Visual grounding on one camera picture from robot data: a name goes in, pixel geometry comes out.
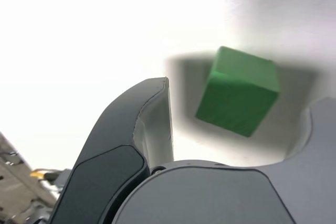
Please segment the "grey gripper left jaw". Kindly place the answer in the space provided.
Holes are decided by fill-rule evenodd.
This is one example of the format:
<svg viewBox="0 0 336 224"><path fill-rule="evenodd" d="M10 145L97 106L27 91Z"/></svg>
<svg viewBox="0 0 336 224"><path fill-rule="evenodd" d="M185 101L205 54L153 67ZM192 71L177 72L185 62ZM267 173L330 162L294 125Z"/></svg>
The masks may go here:
<svg viewBox="0 0 336 224"><path fill-rule="evenodd" d="M173 159L169 80L146 79L122 93L100 115L50 223L111 223L152 169Z"/></svg>

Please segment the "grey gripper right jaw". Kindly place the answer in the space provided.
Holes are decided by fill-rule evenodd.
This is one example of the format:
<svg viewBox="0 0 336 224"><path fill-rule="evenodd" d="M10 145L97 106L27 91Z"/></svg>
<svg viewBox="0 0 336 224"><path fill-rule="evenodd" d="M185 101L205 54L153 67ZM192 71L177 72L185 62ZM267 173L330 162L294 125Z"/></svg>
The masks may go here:
<svg viewBox="0 0 336 224"><path fill-rule="evenodd" d="M309 112L312 132L295 156L166 169L127 197L113 223L335 223L335 99Z"/></svg>

